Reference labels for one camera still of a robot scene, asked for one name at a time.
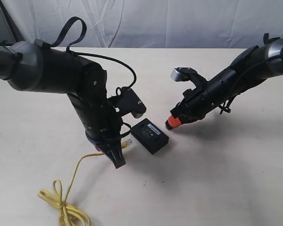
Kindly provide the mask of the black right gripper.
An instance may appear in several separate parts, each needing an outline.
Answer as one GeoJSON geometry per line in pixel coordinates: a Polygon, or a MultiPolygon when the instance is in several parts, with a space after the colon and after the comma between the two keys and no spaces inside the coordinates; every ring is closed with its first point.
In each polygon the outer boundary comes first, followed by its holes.
{"type": "Polygon", "coordinates": [[[184,98],[170,112],[165,122],[166,129],[174,129],[182,124],[202,120],[206,114],[217,107],[211,95],[205,88],[188,89],[184,98]]]}

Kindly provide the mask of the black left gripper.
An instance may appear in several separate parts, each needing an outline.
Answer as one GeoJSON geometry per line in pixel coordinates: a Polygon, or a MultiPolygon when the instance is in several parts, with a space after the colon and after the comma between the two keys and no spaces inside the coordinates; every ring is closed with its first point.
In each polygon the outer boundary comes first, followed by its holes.
{"type": "Polygon", "coordinates": [[[130,133],[130,125],[121,117],[86,117],[85,134],[99,152],[103,152],[118,169],[125,165],[121,139],[130,133]]]}

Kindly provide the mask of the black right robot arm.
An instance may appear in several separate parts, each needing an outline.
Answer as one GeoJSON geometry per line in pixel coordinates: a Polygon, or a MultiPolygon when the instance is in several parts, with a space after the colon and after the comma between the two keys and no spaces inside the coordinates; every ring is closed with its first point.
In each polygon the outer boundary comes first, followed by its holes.
{"type": "Polygon", "coordinates": [[[175,68],[172,79],[191,81],[195,88],[183,93],[183,99],[170,111],[166,128],[172,130],[202,120],[215,108],[220,108],[221,113],[230,113],[230,105],[238,95],[266,79],[283,75],[283,38],[270,38],[265,33],[263,41],[262,47],[256,45],[246,49],[210,80],[192,68],[175,68]]]}

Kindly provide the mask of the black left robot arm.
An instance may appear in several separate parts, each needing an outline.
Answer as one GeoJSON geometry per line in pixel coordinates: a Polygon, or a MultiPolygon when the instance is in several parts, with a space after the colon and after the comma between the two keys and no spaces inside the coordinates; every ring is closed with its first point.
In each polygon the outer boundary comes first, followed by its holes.
{"type": "Polygon", "coordinates": [[[88,140],[119,168],[125,164],[123,121],[116,112],[118,97],[107,96],[107,72],[69,48],[56,49],[77,21],[79,17],[70,18],[52,44],[36,39],[0,46],[0,80],[19,91],[66,94],[88,140]]]}

